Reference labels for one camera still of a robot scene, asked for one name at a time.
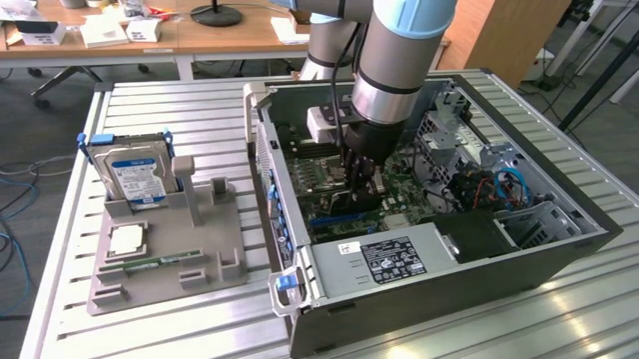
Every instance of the wooden cabinet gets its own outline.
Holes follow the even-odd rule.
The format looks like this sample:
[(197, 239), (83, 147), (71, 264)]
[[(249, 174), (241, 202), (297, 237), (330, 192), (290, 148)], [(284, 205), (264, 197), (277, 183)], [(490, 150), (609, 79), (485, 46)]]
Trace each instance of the wooden cabinet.
[(489, 69), (516, 88), (569, 0), (457, 0), (437, 68)]

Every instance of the motherboard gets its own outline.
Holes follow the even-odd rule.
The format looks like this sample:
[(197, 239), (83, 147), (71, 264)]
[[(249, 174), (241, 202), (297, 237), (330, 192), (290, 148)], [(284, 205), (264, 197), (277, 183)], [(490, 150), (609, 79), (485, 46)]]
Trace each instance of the motherboard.
[[(286, 151), (286, 167), (296, 191), (304, 224), (314, 243), (362, 236), (424, 223), (436, 213), (414, 179), (410, 157), (396, 153), (386, 160), (382, 184), (386, 195), (377, 210), (330, 215), (330, 199), (346, 192), (344, 169), (334, 146), (332, 153), (316, 144)], [(308, 154), (322, 156), (308, 158)]]

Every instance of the aluminum work table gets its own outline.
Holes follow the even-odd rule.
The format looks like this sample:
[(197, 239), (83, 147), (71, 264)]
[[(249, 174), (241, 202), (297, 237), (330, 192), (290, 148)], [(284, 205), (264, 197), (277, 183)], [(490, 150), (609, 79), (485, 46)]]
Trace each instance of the aluminum work table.
[[(461, 74), (477, 88), (624, 233), (534, 290), (314, 358), (632, 357), (639, 353), (639, 197), (494, 76), (476, 70), (438, 72), (446, 73)], [(285, 78), (114, 84), (94, 93), (83, 129), (86, 134), (134, 135), (168, 127), (176, 154), (196, 157), (193, 182), (229, 178), (238, 191), (248, 283), (89, 316), (105, 190), (78, 155), (21, 358), (288, 357), (284, 320), (268, 299), (268, 256), (244, 146), (242, 84), (266, 79)], [(477, 111), (473, 122), (490, 141), (498, 140)]]

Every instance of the hard drive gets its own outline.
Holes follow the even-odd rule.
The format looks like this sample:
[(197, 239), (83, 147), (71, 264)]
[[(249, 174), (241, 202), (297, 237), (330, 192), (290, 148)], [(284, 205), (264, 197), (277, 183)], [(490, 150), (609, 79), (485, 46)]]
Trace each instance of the hard drive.
[(99, 174), (109, 200), (126, 200), (134, 210), (162, 206), (166, 194), (180, 190), (170, 171), (170, 132), (94, 135), (86, 145), (82, 136), (78, 147)]

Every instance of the hard drive label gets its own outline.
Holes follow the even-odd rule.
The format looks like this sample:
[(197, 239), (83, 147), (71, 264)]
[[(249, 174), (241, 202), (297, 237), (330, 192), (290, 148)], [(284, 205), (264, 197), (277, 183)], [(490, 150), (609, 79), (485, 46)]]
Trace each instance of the hard drive label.
[(389, 283), (426, 272), (408, 237), (362, 245), (361, 253), (377, 284)]
[(153, 174), (157, 168), (154, 159), (134, 159), (110, 164), (124, 196), (136, 204), (152, 204), (164, 200), (166, 191), (161, 178)]

